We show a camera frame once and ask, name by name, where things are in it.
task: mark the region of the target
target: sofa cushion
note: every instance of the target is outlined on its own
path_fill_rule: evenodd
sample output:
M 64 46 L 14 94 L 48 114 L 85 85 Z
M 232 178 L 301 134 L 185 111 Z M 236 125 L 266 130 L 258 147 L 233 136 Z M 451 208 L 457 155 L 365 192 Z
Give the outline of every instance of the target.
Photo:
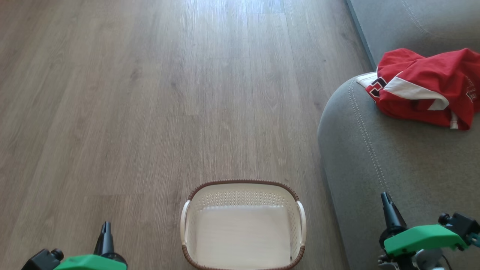
M 352 270 L 377 269 L 387 191 L 407 225 L 442 212 L 480 219 L 480 115 L 469 131 L 383 115 L 355 79 L 328 101 L 318 129 L 325 176 Z M 476 269 L 480 249 L 446 251 L 453 269 Z
M 470 48 L 480 51 L 478 0 L 348 0 L 373 61 L 407 48 L 423 56 Z

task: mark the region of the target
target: basket rim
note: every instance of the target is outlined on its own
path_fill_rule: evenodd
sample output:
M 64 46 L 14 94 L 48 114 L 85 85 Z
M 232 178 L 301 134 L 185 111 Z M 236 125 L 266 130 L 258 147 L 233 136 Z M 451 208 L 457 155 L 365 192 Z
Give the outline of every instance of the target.
M 260 179 L 225 179 L 225 180 L 209 181 L 207 183 L 198 185 L 190 193 L 187 200 L 191 201 L 193 199 L 193 197 L 195 196 L 195 194 L 197 194 L 197 192 L 200 189 L 202 189 L 206 186 L 216 185 L 216 184 L 269 184 L 269 185 L 275 185 L 275 186 L 279 186 L 279 187 L 282 187 L 282 188 L 286 189 L 292 195 L 292 197 L 295 199 L 295 201 L 300 201 L 300 198 L 298 197 L 297 193 L 295 193 L 295 191 L 293 191 L 293 189 L 291 189 L 289 186 L 287 186 L 285 184 L 282 184 L 280 182 L 269 181 L 269 180 L 260 180 Z M 200 269 L 200 270 L 228 270 L 228 269 L 212 268 L 212 267 L 207 267 L 207 266 L 200 265 L 196 261 L 194 261 L 192 259 L 192 257 L 190 257 L 190 254 L 188 253 L 186 245 L 182 245 L 181 248 L 182 248 L 182 251 L 183 251 L 183 255 L 187 259 L 187 262 L 190 263 L 193 267 L 195 267 L 197 269 Z M 295 258 L 295 260 L 291 261 L 290 264 L 282 266 L 282 267 L 268 268 L 268 269 L 264 269 L 264 270 L 290 270 L 290 269 L 294 268 L 300 262 L 304 253 L 305 253 L 305 244 L 303 243 L 300 246 L 300 251 L 299 251 L 298 256 Z
M 204 187 L 210 186 L 210 185 L 216 185 L 216 184 L 269 184 L 269 185 L 276 185 L 279 187 L 282 187 L 286 189 L 292 197 L 295 199 L 295 201 L 300 201 L 300 198 L 298 197 L 297 193 L 293 191 L 289 186 L 282 184 L 280 182 L 275 182 L 275 181 L 269 181 L 269 180 L 260 180 L 260 179 L 225 179 L 225 180 L 215 180 L 215 181 L 209 181 L 206 183 L 203 183 L 201 185 L 198 185 L 188 196 L 187 200 L 192 200 L 195 194 L 199 190 L 201 190 Z

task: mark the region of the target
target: black knob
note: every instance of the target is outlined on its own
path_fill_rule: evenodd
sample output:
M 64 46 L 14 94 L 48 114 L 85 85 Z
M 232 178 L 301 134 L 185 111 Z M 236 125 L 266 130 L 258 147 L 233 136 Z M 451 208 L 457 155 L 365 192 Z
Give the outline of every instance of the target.
M 440 215 L 440 217 L 438 218 L 438 223 L 440 223 L 440 225 L 442 226 L 445 226 L 447 225 L 449 222 L 450 222 L 450 215 L 447 214 L 447 213 L 442 213 Z
M 50 254 L 57 260 L 63 260 L 63 252 L 58 248 L 53 249 Z

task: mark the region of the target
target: basket bottom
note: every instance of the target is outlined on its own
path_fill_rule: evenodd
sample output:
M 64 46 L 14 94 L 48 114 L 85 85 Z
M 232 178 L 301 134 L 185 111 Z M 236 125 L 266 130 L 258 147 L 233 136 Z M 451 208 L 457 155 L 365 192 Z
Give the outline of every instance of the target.
M 291 262 L 285 207 L 210 207 L 198 214 L 196 259 L 200 265 L 251 270 Z

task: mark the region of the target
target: green plastic part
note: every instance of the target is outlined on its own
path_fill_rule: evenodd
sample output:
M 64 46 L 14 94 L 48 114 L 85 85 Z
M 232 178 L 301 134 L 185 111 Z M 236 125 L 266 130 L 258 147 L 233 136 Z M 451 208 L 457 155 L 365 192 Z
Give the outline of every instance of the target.
M 70 257 L 55 270 L 127 270 L 127 266 L 98 255 L 81 255 Z
M 417 226 L 399 233 L 384 241 L 388 255 L 399 256 L 405 253 L 417 252 L 421 249 L 449 247 L 456 249 L 457 245 L 467 249 L 468 245 L 458 234 L 439 224 Z

